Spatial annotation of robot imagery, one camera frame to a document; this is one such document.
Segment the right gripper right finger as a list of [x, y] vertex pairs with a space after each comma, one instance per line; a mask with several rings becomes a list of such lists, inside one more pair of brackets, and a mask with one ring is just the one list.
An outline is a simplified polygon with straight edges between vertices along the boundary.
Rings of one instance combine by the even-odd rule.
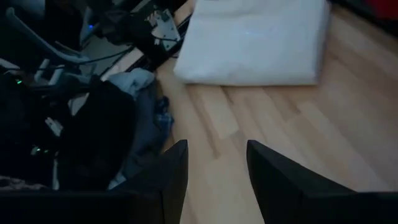
[[308, 195], [354, 192], [256, 140], [247, 142], [246, 161], [265, 224], [299, 224]]

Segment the red plastic laundry bin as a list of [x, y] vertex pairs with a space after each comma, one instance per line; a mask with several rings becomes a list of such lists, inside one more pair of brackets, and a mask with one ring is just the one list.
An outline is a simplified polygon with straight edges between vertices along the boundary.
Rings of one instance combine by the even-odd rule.
[[398, 20], [398, 0], [366, 0], [366, 2], [380, 18]]

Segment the cream canvas tote bag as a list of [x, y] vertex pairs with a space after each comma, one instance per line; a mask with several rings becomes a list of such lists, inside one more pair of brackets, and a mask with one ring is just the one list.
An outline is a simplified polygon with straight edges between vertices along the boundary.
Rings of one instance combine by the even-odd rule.
[[185, 83], [314, 85], [328, 0], [196, 0], [174, 67]]

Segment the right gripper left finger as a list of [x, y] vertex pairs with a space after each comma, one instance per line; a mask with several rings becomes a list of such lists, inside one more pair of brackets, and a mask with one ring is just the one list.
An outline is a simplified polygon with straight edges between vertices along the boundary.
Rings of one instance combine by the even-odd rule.
[[115, 187], [123, 197], [111, 224], [180, 224], [188, 184], [188, 141], [179, 140]]

